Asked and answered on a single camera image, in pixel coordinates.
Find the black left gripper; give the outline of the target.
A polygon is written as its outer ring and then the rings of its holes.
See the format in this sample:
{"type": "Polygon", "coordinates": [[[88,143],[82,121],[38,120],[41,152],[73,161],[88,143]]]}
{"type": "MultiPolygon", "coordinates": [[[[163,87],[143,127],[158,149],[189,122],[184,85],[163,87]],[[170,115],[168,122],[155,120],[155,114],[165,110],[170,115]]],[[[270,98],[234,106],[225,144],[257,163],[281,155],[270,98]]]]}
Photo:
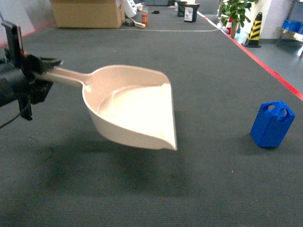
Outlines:
{"type": "Polygon", "coordinates": [[[29,83],[30,100],[33,105],[43,102],[53,82],[38,79],[35,73],[42,74],[61,65],[62,60],[56,58],[36,57],[31,54],[22,55],[22,72],[29,83]]]}

